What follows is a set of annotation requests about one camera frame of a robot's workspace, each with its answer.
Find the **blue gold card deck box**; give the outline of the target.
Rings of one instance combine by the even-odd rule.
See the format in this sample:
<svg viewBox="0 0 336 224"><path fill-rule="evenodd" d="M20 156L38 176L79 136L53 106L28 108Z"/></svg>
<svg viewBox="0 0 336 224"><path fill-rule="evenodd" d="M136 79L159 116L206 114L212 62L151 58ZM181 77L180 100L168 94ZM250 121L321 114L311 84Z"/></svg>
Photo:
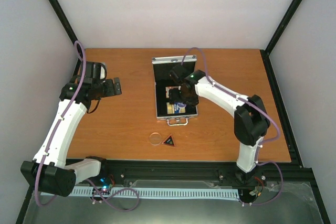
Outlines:
<svg viewBox="0 0 336 224"><path fill-rule="evenodd" d="M167 114L181 114L186 112L185 108L179 108L177 103L167 103L166 104Z"/></svg>

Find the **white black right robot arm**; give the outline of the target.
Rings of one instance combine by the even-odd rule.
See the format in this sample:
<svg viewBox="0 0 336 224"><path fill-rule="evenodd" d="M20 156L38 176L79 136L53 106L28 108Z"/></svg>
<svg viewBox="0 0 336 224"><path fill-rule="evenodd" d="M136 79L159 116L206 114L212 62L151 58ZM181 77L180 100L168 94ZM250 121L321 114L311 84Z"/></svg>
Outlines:
<svg viewBox="0 0 336 224"><path fill-rule="evenodd" d="M234 134L239 141L237 167L245 173L257 166L261 143L270 127L270 119L262 99L248 97L219 84L206 72L190 72L177 65L169 77L179 86L172 99L186 105L196 106L199 97L205 98L228 112L234 119Z"/></svg>

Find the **red yellow card deck box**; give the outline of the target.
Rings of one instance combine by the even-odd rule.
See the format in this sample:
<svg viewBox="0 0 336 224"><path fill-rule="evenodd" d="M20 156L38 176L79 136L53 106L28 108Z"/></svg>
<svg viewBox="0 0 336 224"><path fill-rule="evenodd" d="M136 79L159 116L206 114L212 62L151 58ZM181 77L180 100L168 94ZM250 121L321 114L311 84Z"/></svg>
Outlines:
<svg viewBox="0 0 336 224"><path fill-rule="evenodd" d="M180 90L180 86L168 86L168 87L165 87L165 95L166 95L166 98L169 98L170 97L170 91L171 90Z"/></svg>

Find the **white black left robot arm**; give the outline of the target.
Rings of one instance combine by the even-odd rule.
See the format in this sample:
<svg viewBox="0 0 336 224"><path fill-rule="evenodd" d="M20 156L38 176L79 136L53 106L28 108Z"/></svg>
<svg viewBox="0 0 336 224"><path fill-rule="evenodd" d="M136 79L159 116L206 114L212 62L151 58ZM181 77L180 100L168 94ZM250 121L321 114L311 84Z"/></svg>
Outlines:
<svg viewBox="0 0 336 224"><path fill-rule="evenodd" d="M76 184L92 178L97 183L108 180L106 159L88 156L66 164L67 153L83 116L90 112L92 101L121 94L119 78L108 79L104 63L86 62L79 75L61 90L58 110L41 148L32 161L24 161L20 171L34 190L67 197Z"/></svg>

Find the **purple round blind button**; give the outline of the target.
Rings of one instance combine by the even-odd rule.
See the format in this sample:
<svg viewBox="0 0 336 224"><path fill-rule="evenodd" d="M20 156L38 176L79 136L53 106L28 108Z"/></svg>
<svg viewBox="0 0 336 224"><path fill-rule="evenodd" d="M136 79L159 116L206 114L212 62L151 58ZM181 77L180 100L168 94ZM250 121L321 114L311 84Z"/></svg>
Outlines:
<svg viewBox="0 0 336 224"><path fill-rule="evenodd" d="M177 103L177 106L182 109L182 108L186 107L186 104L184 104L184 103Z"/></svg>

